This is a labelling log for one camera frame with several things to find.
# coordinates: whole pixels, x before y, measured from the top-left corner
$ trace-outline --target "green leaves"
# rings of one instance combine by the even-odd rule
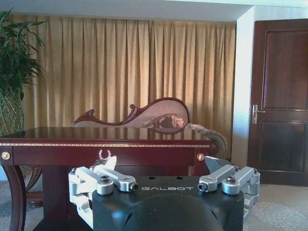
[[[31,55],[43,45],[36,29],[44,22],[14,23],[10,12],[11,9],[0,13],[0,90],[12,89],[22,96],[24,84],[32,84],[34,77],[43,77],[38,60]],[[27,42],[29,36],[35,39],[36,47]]]

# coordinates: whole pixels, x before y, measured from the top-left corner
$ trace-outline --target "potted plant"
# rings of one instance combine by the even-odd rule
[[[43,77],[41,66],[33,58],[37,49],[27,39],[33,36],[42,46],[35,29],[44,22],[14,23],[10,13],[0,13],[0,135],[23,130],[23,86],[32,84],[34,77]]]

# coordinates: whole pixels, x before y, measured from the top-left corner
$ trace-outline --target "floor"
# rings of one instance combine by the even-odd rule
[[[0,181],[0,230],[10,225],[11,201],[7,181]],[[26,231],[43,217],[43,208],[27,207]],[[260,200],[244,224],[244,231],[308,231],[308,188],[261,185]]]

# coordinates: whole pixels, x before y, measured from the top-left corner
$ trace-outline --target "wooden table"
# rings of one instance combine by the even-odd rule
[[[116,170],[133,176],[200,176],[208,173],[204,156],[215,156],[217,145],[190,129],[162,134],[147,128],[35,128],[0,138],[1,165],[12,193],[10,231],[22,231],[26,191],[20,165],[39,165],[43,172],[44,219],[36,230],[57,221],[76,220],[69,202],[67,173],[92,166],[99,151],[117,156]]]

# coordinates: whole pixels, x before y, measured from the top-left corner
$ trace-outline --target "logo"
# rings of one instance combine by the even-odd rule
[[[167,187],[167,188],[161,188],[161,187],[142,187],[141,190],[145,191],[183,191],[183,190],[189,190],[191,191],[194,187]]]

